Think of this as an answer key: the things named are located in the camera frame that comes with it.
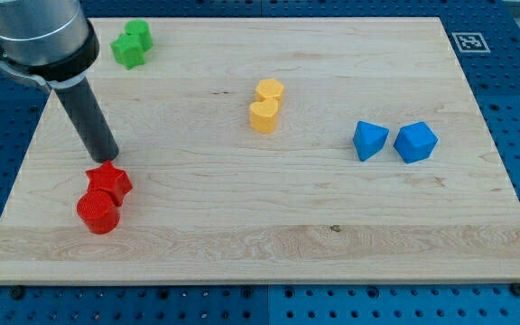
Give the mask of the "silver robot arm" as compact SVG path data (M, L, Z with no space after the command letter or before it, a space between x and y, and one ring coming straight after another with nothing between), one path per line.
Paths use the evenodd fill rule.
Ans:
M44 91L78 85L98 57L78 0L0 0L0 70Z

